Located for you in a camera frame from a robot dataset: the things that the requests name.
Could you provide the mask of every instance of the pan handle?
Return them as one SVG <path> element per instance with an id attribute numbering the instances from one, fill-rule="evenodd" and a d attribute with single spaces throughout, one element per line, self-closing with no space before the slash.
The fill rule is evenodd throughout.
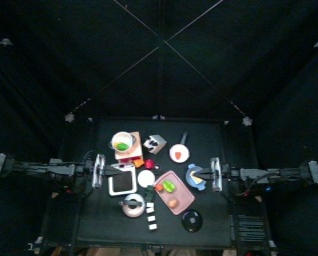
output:
<path id="1" fill-rule="evenodd" d="M 187 137 L 187 132 L 183 133 L 183 137 L 182 137 L 182 141 L 181 141 L 182 145 L 186 144 L 186 137 Z"/>

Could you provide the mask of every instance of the red toy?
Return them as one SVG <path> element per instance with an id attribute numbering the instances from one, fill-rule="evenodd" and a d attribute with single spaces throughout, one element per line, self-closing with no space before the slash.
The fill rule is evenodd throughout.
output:
<path id="1" fill-rule="evenodd" d="M 152 159 L 147 159 L 147 160 L 144 161 L 144 167 L 146 167 L 146 169 L 152 169 L 154 166 L 155 166 L 154 160 L 152 160 Z"/>

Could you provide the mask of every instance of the black backdrop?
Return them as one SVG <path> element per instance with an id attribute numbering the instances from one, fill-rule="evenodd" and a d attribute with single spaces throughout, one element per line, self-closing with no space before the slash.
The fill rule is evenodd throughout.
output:
<path id="1" fill-rule="evenodd" d="M 0 45 L 0 152 L 48 161 L 71 111 L 245 114 L 262 167 L 318 160 L 318 1 L 0 1 L 3 38 L 14 46 Z M 0 212 L 16 213 L 14 224 L 0 217 L 0 249 L 34 240 L 44 207 L 7 207 L 11 188 L 20 197 L 32 190 L 0 183 Z M 318 252 L 318 189 L 282 187 L 270 213 L 277 241 Z"/>

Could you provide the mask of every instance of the frying pan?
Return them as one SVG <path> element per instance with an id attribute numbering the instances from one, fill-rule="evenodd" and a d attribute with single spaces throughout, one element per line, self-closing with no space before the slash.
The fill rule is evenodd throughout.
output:
<path id="1" fill-rule="evenodd" d="M 181 144 L 175 144 L 170 149 L 170 157 L 177 163 L 183 163 L 190 157 L 190 151 L 186 147 L 187 132 L 183 133 Z"/>

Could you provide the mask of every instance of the orange object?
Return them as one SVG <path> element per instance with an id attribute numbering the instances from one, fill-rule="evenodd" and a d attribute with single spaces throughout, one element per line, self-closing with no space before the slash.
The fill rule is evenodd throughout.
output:
<path id="1" fill-rule="evenodd" d="M 182 156 L 182 153 L 181 152 L 175 152 L 175 159 L 179 159 Z"/>
<path id="2" fill-rule="evenodd" d="M 132 163 L 134 163 L 135 167 L 139 168 L 139 167 L 144 164 L 144 161 L 143 161 L 143 159 L 140 158 L 140 159 L 135 159 L 135 160 L 132 161 Z"/>
<path id="3" fill-rule="evenodd" d="M 162 184 L 156 184 L 156 185 L 155 185 L 155 190 L 156 190 L 158 192 L 162 192 L 163 189 L 164 189 L 164 187 L 163 187 Z"/>

